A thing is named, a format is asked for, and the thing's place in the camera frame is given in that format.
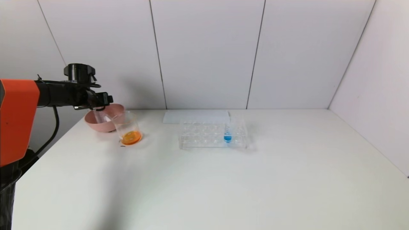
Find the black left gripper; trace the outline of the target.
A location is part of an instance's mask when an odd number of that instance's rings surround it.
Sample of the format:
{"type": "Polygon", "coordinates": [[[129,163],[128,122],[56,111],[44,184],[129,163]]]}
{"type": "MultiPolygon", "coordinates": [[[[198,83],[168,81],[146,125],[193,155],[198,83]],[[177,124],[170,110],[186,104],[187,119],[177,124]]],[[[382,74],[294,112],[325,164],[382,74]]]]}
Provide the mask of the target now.
{"type": "Polygon", "coordinates": [[[96,93],[93,90],[86,90],[86,108],[104,110],[109,103],[113,103],[113,97],[109,96],[107,92],[96,93]]]}

